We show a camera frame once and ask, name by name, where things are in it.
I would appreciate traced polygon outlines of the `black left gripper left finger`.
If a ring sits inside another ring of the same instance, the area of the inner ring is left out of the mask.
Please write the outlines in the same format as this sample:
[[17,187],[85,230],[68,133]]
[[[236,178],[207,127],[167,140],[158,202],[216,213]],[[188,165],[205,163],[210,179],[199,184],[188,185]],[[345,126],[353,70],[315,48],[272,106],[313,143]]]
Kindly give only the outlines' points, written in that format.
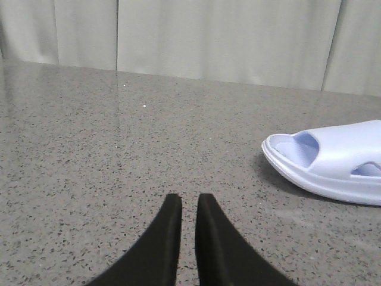
[[177,194],[169,194],[135,244],[88,284],[175,285],[181,228],[181,198]]

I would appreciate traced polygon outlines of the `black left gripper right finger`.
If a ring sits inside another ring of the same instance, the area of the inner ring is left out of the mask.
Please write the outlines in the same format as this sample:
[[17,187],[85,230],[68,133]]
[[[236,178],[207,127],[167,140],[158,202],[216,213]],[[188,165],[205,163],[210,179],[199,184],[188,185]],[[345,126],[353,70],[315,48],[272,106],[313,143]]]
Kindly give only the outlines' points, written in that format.
[[195,251],[201,285],[294,285],[245,241],[212,194],[198,199]]

